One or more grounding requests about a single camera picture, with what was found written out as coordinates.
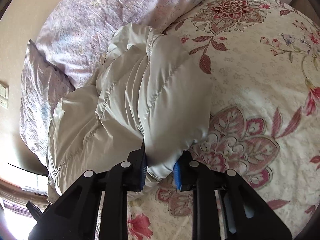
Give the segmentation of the white wall socket plate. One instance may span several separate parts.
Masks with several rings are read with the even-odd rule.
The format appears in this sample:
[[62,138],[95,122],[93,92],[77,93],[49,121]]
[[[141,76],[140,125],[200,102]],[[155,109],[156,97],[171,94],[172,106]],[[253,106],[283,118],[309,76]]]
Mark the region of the white wall socket plate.
[[0,82],[0,101],[2,107],[9,108],[9,86],[2,81]]

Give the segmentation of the lilac crinkled duvet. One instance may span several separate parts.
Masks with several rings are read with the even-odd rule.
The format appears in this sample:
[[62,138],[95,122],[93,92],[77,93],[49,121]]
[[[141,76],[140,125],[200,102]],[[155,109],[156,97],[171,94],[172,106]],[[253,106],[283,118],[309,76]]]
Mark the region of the lilac crinkled duvet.
[[62,0],[30,40],[21,76],[20,136],[46,164],[56,104],[103,64],[115,32],[129,23],[165,30],[204,0]]

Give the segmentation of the floral quilted bedspread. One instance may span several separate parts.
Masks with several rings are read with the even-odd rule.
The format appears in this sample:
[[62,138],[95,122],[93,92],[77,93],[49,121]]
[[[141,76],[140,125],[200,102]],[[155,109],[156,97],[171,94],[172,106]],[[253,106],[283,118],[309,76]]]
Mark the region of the floral quilted bedspread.
[[213,77],[217,148],[295,237],[319,206],[319,27],[279,0],[162,2],[132,21],[177,35]]

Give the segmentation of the white puffy down jacket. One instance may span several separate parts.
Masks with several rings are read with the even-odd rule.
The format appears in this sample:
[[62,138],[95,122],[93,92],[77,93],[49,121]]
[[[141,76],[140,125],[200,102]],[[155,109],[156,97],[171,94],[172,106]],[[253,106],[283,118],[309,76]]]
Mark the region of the white puffy down jacket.
[[48,200],[85,171],[110,170],[145,148],[143,193],[208,133],[211,77],[176,36],[134,23],[112,38],[106,61],[54,109],[48,132]]

